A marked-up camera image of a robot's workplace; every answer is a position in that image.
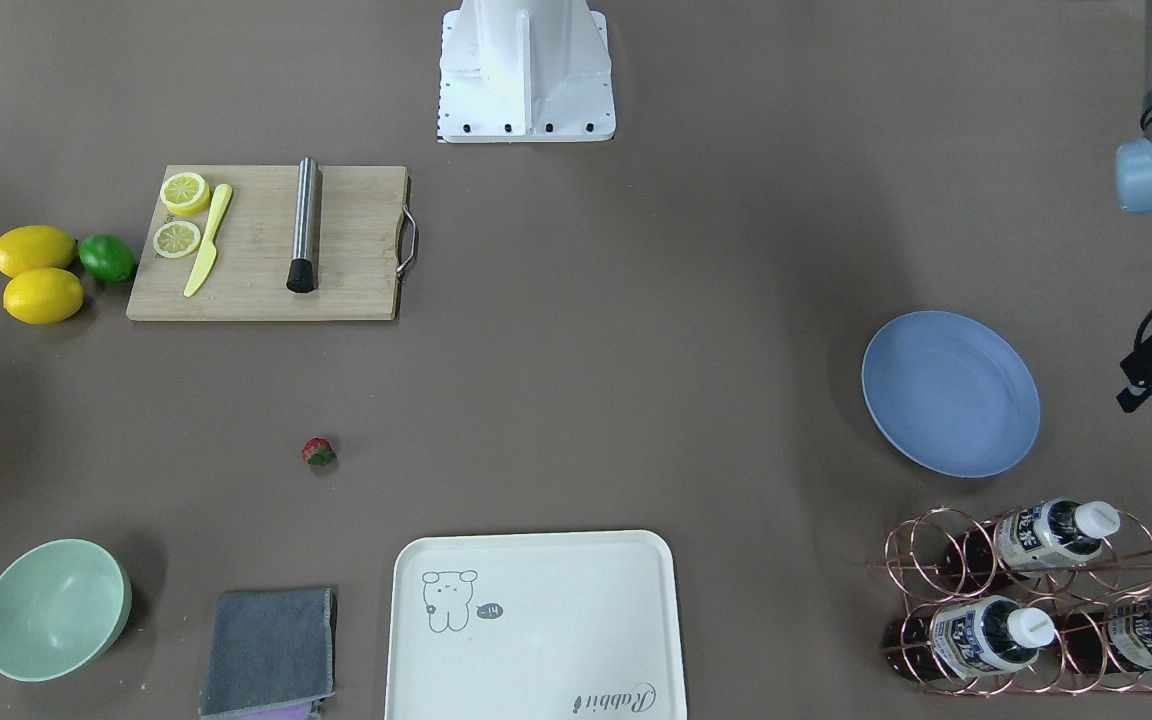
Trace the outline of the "blue plate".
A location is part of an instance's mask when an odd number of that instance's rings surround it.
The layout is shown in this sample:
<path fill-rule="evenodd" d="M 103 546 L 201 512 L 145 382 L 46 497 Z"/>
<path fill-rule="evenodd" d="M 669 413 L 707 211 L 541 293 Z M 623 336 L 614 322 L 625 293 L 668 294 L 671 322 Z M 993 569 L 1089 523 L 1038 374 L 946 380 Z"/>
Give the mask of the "blue plate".
<path fill-rule="evenodd" d="M 969 316 L 923 310 L 882 324 L 861 395 L 900 454 L 946 477 L 996 477 L 1036 445 L 1041 397 L 1009 342 Z"/>

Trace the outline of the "red strawberry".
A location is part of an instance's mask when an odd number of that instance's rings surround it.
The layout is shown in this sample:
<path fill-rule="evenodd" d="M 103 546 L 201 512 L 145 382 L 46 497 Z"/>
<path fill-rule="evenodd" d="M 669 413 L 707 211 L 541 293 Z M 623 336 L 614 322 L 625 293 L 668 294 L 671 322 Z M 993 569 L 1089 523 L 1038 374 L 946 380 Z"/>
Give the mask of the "red strawberry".
<path fill-rule="evenodd" d="M 311 437 L 303 444 L 301 457 L 308 467 L 323 468 L 333 464 L 338 460 L 338 452 L 334 450 L 329 439 L 324 437 Z"/>

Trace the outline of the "wooden cutting board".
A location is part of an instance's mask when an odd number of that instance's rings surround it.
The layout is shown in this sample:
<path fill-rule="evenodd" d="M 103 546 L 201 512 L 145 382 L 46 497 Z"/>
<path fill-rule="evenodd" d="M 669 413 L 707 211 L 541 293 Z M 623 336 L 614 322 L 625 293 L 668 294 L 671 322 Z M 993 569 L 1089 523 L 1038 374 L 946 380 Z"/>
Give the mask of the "wooden cutting board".
<path fill-rule="evenodd" d="M 388 323 L 414 259 L 404 167 L 321 167 L 314 291 L 285 287 L 291 270 L 298 170 L 293 165 L 194 165 L 234 190 L 218 260 L 185 297 L 192 258 L 143 249 L 126 313 L 134 323 Z"/>

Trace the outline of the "cream rabbit tray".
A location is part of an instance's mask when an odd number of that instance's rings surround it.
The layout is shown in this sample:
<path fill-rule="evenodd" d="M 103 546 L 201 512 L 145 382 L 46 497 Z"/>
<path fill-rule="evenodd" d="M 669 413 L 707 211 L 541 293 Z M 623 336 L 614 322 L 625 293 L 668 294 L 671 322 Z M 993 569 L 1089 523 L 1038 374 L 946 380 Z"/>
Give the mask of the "cream rabbit tray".
<path fill-rule="evenodd" d="M 668 544 L 643 529 L 408 543 L 385 717 L 685 719 Z"/>

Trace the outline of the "steel muddler black tip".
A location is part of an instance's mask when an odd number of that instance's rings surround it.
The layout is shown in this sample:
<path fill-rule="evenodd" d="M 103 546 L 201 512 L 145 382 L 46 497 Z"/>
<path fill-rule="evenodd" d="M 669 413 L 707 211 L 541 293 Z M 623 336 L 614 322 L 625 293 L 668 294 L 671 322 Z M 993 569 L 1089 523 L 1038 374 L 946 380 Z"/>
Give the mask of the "steel muddler black tip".
<path fill-rule="evenodd" d="M 323 174 L 311 156 L 298 164 L 298 185 L 291 240 L 291 264 L 285 287 L 293 293 L 311 293 L 319 279 Z"/>

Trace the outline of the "yellow plastic knife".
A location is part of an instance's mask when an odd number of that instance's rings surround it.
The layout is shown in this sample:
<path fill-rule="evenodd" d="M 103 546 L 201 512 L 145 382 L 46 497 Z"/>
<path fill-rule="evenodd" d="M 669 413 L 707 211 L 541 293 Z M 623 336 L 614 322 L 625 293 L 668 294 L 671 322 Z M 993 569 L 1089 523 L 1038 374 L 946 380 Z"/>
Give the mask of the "yellow plastic knife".
<path fill-rule="evenodd" d="M 212 191 L 207 220 L 204 232 L 200 234 L 200 247 L 196 251 L 195 264 L 183 288 L 183 296 L 187 300 L 194 297 L 197 291 L 200 291 L 200 287 L 204 286 L 211 270 L 214 268 L 218 260 L 217 236 L 221 223 L 223 223 L 223 217 L 230 206 L 233 194 L 233 187 L 228 183 L 221 183 Z"/>

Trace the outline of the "lemon half slice two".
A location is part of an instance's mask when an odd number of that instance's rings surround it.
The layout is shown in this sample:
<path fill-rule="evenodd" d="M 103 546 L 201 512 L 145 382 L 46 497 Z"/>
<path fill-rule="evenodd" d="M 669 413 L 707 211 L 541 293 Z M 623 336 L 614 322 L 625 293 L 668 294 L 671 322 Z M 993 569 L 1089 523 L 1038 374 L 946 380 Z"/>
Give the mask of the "lemon half slice two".
<path fill-rule="evenodd" d="M 173 220 L 156 228 L 151 237 L 152 250 L 159 258 L 182 259 L 195 252 L 200 247 L 200 228 L 194 222 L 185 220 Z"/>

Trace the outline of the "grey folded cloth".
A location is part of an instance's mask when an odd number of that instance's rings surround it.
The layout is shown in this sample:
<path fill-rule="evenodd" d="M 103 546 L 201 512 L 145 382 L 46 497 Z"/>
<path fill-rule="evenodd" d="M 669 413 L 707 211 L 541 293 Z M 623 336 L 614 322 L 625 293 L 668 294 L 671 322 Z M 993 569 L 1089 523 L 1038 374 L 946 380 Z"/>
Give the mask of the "grey folded cloth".
<path fill-rule="evenodd" d="M 319 719 L 334 694 L 333 588 L 218 598 L 200 719 Z"/>

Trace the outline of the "lemon half slice one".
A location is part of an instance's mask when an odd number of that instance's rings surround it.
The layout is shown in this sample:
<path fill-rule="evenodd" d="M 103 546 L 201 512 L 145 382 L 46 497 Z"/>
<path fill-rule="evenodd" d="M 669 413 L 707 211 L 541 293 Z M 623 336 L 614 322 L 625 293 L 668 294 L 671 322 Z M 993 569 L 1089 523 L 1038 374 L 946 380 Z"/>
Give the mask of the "lemon half slice one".
<path fill-rule="evenodd" d="M 207 179 L 200 173 L 184 170 L 164 179 L 157 199 L 172 215 L 192 217 L 209 209 L 211 196 Z"/>

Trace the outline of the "green lime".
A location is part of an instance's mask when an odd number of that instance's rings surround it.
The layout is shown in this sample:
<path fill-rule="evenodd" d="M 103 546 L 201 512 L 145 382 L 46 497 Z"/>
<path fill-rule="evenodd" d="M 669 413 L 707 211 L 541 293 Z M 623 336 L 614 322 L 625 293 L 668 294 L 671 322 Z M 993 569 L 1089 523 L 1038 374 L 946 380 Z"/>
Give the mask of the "green lime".
<path fill-rule="evenodd" d="M 137 268 L 131 247 L 114 234 L 91 234 L 78 242 L 77 252 L 83 268 L 104 283 L 127 282 Z"/>

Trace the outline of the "tea bottle near front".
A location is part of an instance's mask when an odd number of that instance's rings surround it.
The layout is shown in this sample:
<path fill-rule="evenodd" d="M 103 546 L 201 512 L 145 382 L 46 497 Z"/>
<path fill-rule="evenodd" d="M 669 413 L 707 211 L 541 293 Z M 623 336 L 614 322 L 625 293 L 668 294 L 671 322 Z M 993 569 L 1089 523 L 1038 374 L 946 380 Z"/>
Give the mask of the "tea bottle near front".
<path fill-rule="evenodd" d="M 1046 611 L 992 594 L 892 621 L 882 651 L 910 682 L 970 682 L 1026 669 L 1056 635 Z"/>

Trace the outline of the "tea bottle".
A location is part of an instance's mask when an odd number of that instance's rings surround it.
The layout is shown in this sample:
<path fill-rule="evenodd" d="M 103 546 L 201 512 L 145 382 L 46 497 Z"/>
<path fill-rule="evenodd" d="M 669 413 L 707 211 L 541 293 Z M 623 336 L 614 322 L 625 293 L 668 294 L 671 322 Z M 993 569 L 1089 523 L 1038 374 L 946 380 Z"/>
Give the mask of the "tea bottle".
<path fill-rule="evenodd" d="M 998 593 L 1100 558 L 1123 516 L 1102 501 L 1052 498 L 973 526 L 946 544 L 938 574 L 967 593 Z"/>
<path fill-rule="evenodd" d="M 1046 611 L 992 594 L 892 621 L 882 651 L 910 682 L 970 682 L 1026 669 L 1056 635 Z"/>
<path fill-rule="evenodd" d="M 1084 675 L 1152 670 L 1152 600 L 1071 612 L 1059 624 L 1066 655 Z"/>

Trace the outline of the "tea bottle middle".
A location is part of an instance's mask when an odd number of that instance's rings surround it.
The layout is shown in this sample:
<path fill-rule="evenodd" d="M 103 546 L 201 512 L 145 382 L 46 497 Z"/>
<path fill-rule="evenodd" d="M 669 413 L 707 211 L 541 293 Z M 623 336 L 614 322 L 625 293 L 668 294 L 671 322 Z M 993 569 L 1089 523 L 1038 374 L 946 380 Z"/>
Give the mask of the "tea bottle middle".
<path fill-rule="evenodd" d="M 1123 516 L 1102 501 L 1052 498 L 973 526 L 946 544 L 938 574 L 967 593 L 998 593 L 1100 558 Z"/>

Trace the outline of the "whole yellow lemon two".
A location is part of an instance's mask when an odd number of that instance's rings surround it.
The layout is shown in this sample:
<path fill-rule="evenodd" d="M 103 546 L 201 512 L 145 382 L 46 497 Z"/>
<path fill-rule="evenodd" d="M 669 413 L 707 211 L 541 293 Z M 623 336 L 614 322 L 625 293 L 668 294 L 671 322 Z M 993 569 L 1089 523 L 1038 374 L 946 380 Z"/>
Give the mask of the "whole yellow lemon two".
<path fill-rule="evenodd" d="M 84 304 L 79 278 L 68 270 L 26 270 L 6 283 L 3 310 L 18 323 L 45 325 L 65 323 Z"/>

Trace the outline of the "whole yellow lemon one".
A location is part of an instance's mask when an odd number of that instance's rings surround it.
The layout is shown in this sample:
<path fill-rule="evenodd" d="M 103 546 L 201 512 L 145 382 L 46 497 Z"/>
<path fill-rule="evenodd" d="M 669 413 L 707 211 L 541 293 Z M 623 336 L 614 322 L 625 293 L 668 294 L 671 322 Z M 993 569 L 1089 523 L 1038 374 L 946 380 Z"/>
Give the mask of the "whole yellow lemon one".
<path fill-rule="evenodd" d="M 0 273 L 15 278 L 29 270 L 65 270 L 76 250 L 76 238 L 54 225 L 23 225 L 0 236 Z"/>

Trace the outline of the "green bowl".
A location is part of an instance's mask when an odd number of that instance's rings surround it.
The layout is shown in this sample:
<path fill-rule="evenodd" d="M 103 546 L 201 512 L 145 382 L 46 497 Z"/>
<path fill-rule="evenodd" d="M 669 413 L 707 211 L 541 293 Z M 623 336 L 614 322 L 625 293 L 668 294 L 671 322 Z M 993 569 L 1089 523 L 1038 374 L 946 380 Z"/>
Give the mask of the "green bowl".
<path fill-rule="evenodd" d="M 100 544 L 65 538 L 0 574 L 0 674 L 50 682 L 108 651 L 131 614 L 131 579 Z"/>

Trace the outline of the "tea bottle far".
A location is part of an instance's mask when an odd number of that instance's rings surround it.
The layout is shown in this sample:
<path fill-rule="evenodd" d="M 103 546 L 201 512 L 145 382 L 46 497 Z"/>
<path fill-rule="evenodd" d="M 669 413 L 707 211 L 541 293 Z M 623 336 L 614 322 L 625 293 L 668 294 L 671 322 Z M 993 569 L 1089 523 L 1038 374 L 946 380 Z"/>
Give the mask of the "tea bottle far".
<path fill-rule="evenodd" d="M 1152 600 L 1071 612 L 1059 624 L 1066 655 L 1084 675 L 1152 670 Z"/>

